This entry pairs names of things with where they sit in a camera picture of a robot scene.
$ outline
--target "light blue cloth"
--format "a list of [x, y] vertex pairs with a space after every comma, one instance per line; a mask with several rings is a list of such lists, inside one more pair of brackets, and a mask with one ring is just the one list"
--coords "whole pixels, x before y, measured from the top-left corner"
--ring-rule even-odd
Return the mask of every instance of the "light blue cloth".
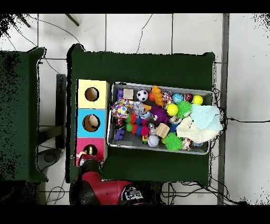
[[200, 129], [222, 130], [222, 125], [219, 121], [219, 109], [214, 106], [201, 106], [192, 104], [190, 114], [194, 124]]

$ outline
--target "green table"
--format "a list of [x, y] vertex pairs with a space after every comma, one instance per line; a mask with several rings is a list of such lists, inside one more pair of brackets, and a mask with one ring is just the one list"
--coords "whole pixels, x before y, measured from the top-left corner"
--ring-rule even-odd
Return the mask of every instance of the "green table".
[[[212, 90], [215, 55], [153, 55], [85, 52], [74, 44], [67, 53], [67, 181], [75, 181], [75, 85], [77, 79], [106, 80], [187, 89]], [[208, 184], [209, 154], [180, 153], [108, 147], [104, 179], [131, 181], [199, 181]]]
[[0, 51], [0, 180], [47, 181], [36, 167], [37, 62], [44, 52]]

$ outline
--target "yellow ball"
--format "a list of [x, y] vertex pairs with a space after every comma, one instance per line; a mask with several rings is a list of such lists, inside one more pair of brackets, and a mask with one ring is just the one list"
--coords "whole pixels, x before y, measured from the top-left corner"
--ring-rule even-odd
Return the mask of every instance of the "yellow ball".
[[169, 104], [166, 107], [166, 110], [167, 110], [168, 115], [170, 115], [170, 116], [174, 116], [178, 112], [178, 108], [177, 108], [177, 106], [175, 104]]
[[193, 101], [192, 101], [193, 104], [202, 105], [203, 101], [204, 101], [204, 99], [200, 95], [193, 96]]

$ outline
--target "box hole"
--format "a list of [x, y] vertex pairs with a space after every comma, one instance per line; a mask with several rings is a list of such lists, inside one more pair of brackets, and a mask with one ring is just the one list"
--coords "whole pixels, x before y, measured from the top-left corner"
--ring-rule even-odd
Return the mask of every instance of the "box hole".
[[88, 88], [84, 93], [88, 101], [94, 102], [99, 98], [99, 91], [95, 87]]
[[92, 144], [87, 145], [86, 147], [83, 148], [83, 151], [86, 152], [89, 155], [96, 156], [98, 153], [97, 147], [95, 147]]
[[82, 121], [84, 130], [95, 132], [100, 126], [100, 120], [95, 114], [86, 115]]

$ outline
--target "green spiky ball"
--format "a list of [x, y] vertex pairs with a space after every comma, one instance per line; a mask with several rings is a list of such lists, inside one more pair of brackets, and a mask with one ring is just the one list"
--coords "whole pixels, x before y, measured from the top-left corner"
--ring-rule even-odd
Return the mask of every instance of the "green spiky ball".
[[164, 139], [165, 147], [171, 151], [178, 151], [181, 149], [182, 143], [182, 138], [177, 137], [173, 132], [169, 133]]
[[127, 125], [126, 125], [127, 131], [128, 131], [128, 132], [131, 132], [132, 127], [133, 127], [133, 125], [127, 124]]
[[131, 117], [131, 114], [129, 114], [129, 117], [124, 120], [126, 124], [130, 123], [130, 117]]
[[184, 118], [191, 113], [192, 105], [188, 101], [181, 101], [177, 103], [177, 108], [178, 108], [178, 112], [176, 116], [178, 118]]

